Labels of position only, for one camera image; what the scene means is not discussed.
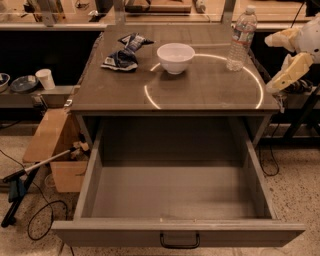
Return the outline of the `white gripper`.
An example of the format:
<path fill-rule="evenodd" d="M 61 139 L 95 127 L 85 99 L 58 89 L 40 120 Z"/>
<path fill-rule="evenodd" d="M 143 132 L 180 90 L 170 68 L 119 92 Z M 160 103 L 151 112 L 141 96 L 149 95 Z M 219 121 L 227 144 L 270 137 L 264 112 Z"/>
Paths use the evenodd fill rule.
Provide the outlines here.
<path fill-rule="evenodd" d="M 288 28 L 268 35 L 264 41 L 269 47 L 283 47 L 299 53 L 294 57 L 288 54 L 281 70 L 266 84 L 266 90 L 275 94 L 303 77 L 313 60 L 315 64 L 320 63 L 320 17 L 307 22 L 301 29 Z"/>

